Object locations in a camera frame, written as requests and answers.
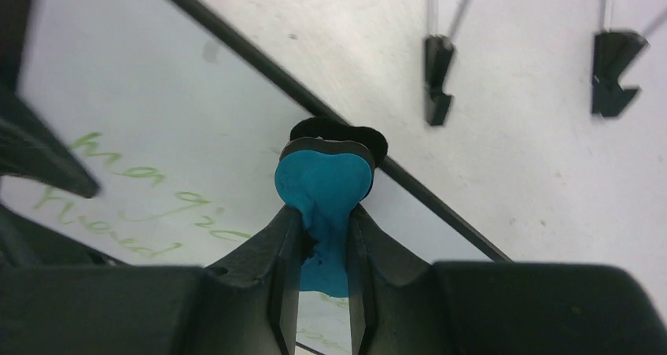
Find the dark spot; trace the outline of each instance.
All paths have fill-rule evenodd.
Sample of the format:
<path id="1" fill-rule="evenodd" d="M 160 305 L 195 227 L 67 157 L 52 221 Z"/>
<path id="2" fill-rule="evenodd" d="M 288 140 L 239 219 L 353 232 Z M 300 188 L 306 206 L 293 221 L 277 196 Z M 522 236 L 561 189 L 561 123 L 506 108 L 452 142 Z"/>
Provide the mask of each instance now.
<path id="1" fill-rule="evenodd" d="M 211 267 L 208 269 L 211 270 L 211 272 L 213 272 L 217 276 L 222 276 L 229 272 L 229 268 L 227 267 Z"/>
<path id="2" fill-rule="evenodd" d="M 92 264 L 107 265 L 107 266 L 117 266 L 118 264 L 113 259 L 103 256 L 99 253 L 88 252 L 88 258 Z"/>
<path id="3" fill-rule="evenodd" d="M 301 264 L 315 255 L 315 245 L 317 245 L 317 241 L 305 232 L 301 239 Z"/>

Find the wire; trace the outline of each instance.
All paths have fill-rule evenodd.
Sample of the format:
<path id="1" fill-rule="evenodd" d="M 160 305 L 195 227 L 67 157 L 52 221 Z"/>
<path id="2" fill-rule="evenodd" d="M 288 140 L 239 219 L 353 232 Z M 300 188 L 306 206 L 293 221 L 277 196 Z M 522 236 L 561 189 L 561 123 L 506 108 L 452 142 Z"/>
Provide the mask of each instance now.
<path id="1" fill-rule="evenodd" d="M 667 7 L 658 14 L 653 21 L 646 27 L 643 31 L 642 36 L 645 39 L 648 39 L 649 36 L 653 35 L 663 24 L 667 23 Z"/>
<path id="2" fill-rule="evenodd" d="M 437 35 L 438 0 L 427 0 L 426 20 L 429 26 L 429 35 Z"/>
<path id="3" fill-rule="evenodd" d="M 614 17 L 614 0 L 601 0 L 600 30 L 608 31 Z"/>
<path id="4" fill-rule="evenodd" d="M 447 37 L 452 42 L 454 42 L 454 37 L 456 37 L 456 33 L 459 31 L 459 28 L 461 27 L 463 15 L 468 10 L 470 1 L 471 0 L 461 0 L 461 2 L 459 3 L 459 7 L 456 10 L 456 13 L 454 14 L 454 20 L 451 21 L 451 26 L 449 27 L 449 33 L 447 35 Z"/>

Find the green handwriting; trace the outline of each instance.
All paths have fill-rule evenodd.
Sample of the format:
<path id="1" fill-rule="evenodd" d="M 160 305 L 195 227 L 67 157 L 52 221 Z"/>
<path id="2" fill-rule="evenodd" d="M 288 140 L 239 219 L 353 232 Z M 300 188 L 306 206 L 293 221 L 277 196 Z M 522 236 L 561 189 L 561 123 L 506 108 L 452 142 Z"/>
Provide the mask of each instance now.
<path id="1" fill-rule="evenodd" d="M 112 225 L 107 223 L 106 221 L 100 221 L 100 220 L 95 220 L 92 221 L 90 220 L 87 216 L 85 215 L 78 215 L 75 220 L 67 220 L 65 217 L 72 211 L 73 208 L 76 207 L 75 202 L 71 201 L 70 199 L 61 197 L 61 196 L 55 196 L 53 194 L 53 187 L 47 187 L 44 189 L 44 193 L 42 194 L 42 197 L 39 199 L 39 202 L 37 204 L 33 205 L 34 210 L 40 210 L 47 202 L 60 202 L 64 203 L 62 205 L 61 211 L 56 215 L 57 221 L 60 224 L 63 225 L 70 225 L 74 223 L 78 223 L 81 225 L 84 229 L 88 230 L 91 233 L 95 233 L 96 235 L 108 235 L 114 242 L 116 242 L 118 245 L 122 246 L 123 248 L 130 250 L 135 253 L 139 253 L 142 257 L 152 259 L 154 257 L 157 257 L 161 254 L 167 253 L 168 251 L 176 250 L 180 247 L 183 246 L 182 243 L 173 243 L 171 244 L 170 247 L 167 249 L 163 250 L 153 250 L 148 247 L 144 246 L 133 246 L 133 244 L 137 243 L 137 239 L 121 239 L 118 237 L 118 234 L 113 231 Z"/>
<path id="2" fill-rule="evenodd" d="M 194 208 L 200 207 L 200 206 L 202 206 L 202 205 L 207 205 L 208 203 L 210 203 L 210 201 L 205 200 L 203 197 L 201 197 L 201 195 L 199 195 L 199 194 L 193 194 L 192 192 L 177 192 L 177 193 L 174 194 L 174 196 L 176 196 L 176 198 L 177 198 L 178 200 L 181 200 L 181 201 L 183 201 L 183 202 L 190 202 L 190 203 L 193 203 L 193 204 L 186 205 L 185 207 L 180 207 L 180 208 L 177 208 L 177 209 L 172 209 L 171 211 L 167 211 L 167 212 L 165 212 L 165 213 L 160 213 L 159 215 L 152 215 L 152 216 L 144 217 L 143 219 L 128 219 L 128 218 L 125 216 L 125 212 L 124 212 L 124 211 L 120 211 L 120 212 L 118 213 L 118 216 L 119 216 L 122 220 L 125 220 L 125 221 L 131 221 L 131 222 L 134 222 L 134 223 L 140 223 L 140 222 L 142 222 L 142 221 L 148 221 L 148 220 L 159 219 L 159 218 L 161 218 L 161 217 L 165 217 L 165 216 L 167 216 L 167 215 L 171 215 L 171 214 L 174 214 L 174 213 L 183 212 L 183 211 L 186 211 L 186 210 L 188 210 L 188 209 L 194 209 Z"/>
<path id="3" fill-rule="evenodd" d="M 328 294 L 323 294 L 322 292 L 319 293 L 319 298 L 324 302 L 329 302 L 330 304 L 336 305 L 338 308 L 348 309 L 350 306 L 348 300 L 344 298 L 332 298 Z"/>
<path id="4" fill-rule="evenodd" d="M 101 152 L 98 151 L 100 146 L 99 142 L 93 141 L 94 139 L 102 136 L 101 132 L 91 132 L 88 135 L 83 136 L 81 139 L 74 141 L 69 148 L 71 150 L 77 150 L 80 147 L 83 147 L 83 156 L 84 157 L 105 157 L 104 166 L 107 169 L 110 169 L 120 158 L 123 157 L 122 154 L 116 152 Z M 152 187 L 157 186 L 158 184 L 164 182 L 166 176 L 160 174 L 156 168 L 149 168 L 145 166 L 139 166 L 135 168 L 129 168 L 124 172 L 112 172 L 117 176 L 128 176 L 130 178 L 152 178 L 153 182 L 151 183 Z"/>
<path id="5" fill-rule="evenodd" d="M 164 182 L 167 177 L 164 174 L 161 174 L 157 168 L 152 168 L 148 166 L 137 166 L 133 168 L 128 168 L 125 171 L 122 172 L 115 172 L 111 168 L 112 166 L 116 165 L 116 163 L 123 157 L 123 154 L 117 153 L 117 152 L 102 152 L 98 151 L 100 148 L 100 142 L 98 141 L 103 134 L 101 132 L 91 132 L 85 136 L 83 136 L 80 139 L 77 139 L 74 141 L 71 145 L 70 148 L 72 150 L 77 150 L 79 148 L 83 148 L 83 156 L 84 157 L 103 157 L 104 160 L 104 166 L 105 169 L 109 172 L 111 172 L 115 176 L 126 176 L 128 178 L 133 178 L 133 179 L 152 179 L 151 187 L 155 187 L 158 184 Z M 74 220 L 67 221 L 64 217 L 67 215 L 70 210 L 74 207 L 74 202 L 69 201 L 66 198 L 60 198 L 60 197 L 54 197 L 51 194 L 52 190 L 48 190 L 47 193 L 42 197 L 42 199 L 37 203 L 35 206 L 35 209 L 39 209 L 42 207 L 44 204 L 51 200 L 62 200 L 65 203 L 65 207 L 62 209 L 61 213 L 58 214 L 57 220 L 58 223 L 63 224 L 63 225 L 68 225 L 72 224 Z M 174 193 L 174 197 L 181 202 L 186 202 L 188 204 L 180 206 L 175 209 L 168 210 L 167 212 L 159 213 L 156 215 L 151 215 L 147 217 L 128 217 L 125 210 L 120 210 L 118 212 L 118 217 L 127 222 L 132 222 L 132 223 L 142 223 L 150 220 L 156 220 L 160 219 L 162 217 L 174 215 L 176 213 L 181 213 L 187 210 L 191 209 L 196 209 L 205 205 L 211 204 L 211 201 L 205 199 L 203 196 L 199 194 L 195 194 L 194 192 L 187 192 L 187 191 L 180 191 Z M 219 207 L 216 209 L 216 214 L 222 214 L 224 212 L 224 208 Z M 220 230 L 220 229 L 215 229 L 212 226 L 216 223 L 215 219 L 213 219 L 210 216 L 202 216 L 204 219 L 201 222 L 193 223 L 194 225 L 198 227 L 203 227 L 208 229 L 208 234 L 211 235 L 212 237 L 216 237 L 217 239 L 223 239 L 226 241 L 232 241 L 232 242 L 241 242 L 243 239 L 249 239 L 251 235 L 244 233 L 242 231 L 228 231 L 228 230 Z M 98 222 L 93 222 L 89 223 L 86 228 L 89 231 L 96 232 L 96 233 L 109 233 L 112 234 L 114 232 L 110 231 L 110 229 L 105 229 L 105 226 L 101 221 Z M 119 244 L 123 247 L 126 247 L 130 249 L 129 247 L 125 246 L 128 243 L 131 242 L 124 242 Z M 161 252 L 157 253 L 163 253 L 164 251 L 169 251 L 169 250 L 174 250 L 178 249 L 180 247 L 180 244 L 175 244 L 178 245 L 174 248 L 170 248 L 168 250 L 163 250 Z"/>
<path id="6" fill-rule="evenodd" d="M 207 229 L 211 228 L 211 225 L 215 224 L 216 221 L 210 217 L 210 216 L 202 216 L 204 217 L 205 222 L 201 223 L 195 223 L 198 227 L 205 227 Z M 226 237 L 225 235 L 236 235 L 238 237 L 242 237 L 244 239 L 249 239 L 251 236 L 247 233 L 243 233 L 242 231 L 223 231 L 223 230 L 211 230 L 208 231 L 210 235 L 213 237 L 217 237 L 219 239 L 226 239 L 227 241 L 234 241 L 234 242 L 240 242 L 240 239 L 231 239 L 229 237 Z"/>

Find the black plastic clip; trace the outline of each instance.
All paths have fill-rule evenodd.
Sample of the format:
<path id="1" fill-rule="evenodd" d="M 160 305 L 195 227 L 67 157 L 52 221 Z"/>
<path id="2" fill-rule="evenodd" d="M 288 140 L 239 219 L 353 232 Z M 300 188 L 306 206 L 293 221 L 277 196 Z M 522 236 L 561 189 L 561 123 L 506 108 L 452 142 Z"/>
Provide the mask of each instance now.
<path id="1" fill-rule="evenodd" d="M 601 31 L 595 35 L 593 49 L 593 115 L 617 117 L 639 92 L 639 87 L 621 87 L 618 79 L 625 69 L 648 45 L 634 31 Z"/>
<path id="2" fill-rule="evenodd" d="M 431 126 L 443 125 L 453 96 L 443 92 L 444 79 L 456 48 L 449 38 L 431 35 L 424 39 L 424 77 L 426 121 Z"/>

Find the white surface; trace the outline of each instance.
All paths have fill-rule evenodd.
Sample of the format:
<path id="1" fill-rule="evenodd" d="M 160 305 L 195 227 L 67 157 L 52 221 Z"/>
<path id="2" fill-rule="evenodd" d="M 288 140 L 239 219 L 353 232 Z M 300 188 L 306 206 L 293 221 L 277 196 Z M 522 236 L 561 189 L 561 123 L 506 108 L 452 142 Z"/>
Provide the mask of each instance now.
<path id="1" fill-rule="evenodd" d="M 73 151 L 102 194 L 45 200 L 8 177 L 5 205 L 131 264 L 208 264 L 271 220 L 278 154 L 308 114 L 165 0 L 36 0 L 33 15 L 20 94 L 68 144 L 100 133 Z M 428 261 L 486 259 L 381 172 L 364 205 Z M 298 326 L 349 353 L 345 300 L 302 294 Z"/>
<path id="2" fill-rule="evenodd" d="M 628 269 L 667 312 L 667 28 L 624 84 L 619 121 L 593 120 L 600 0 L 473 0 L 444 128 L 422 110 L 426 0 L 203 0 L 515 260 Z M 644 28 L 667 0 L 614 0 Z M 456 0 L 440 0 L 447 28 Z"/>
<path id="3" fill-rule="evenodd" d="M 300 347 L 297 347 L 297 351 L 295 352 L 296 355 L 308 355 L 311 354 L 310 351 L 307 351 L 305 349 L 301 349 Z"/>

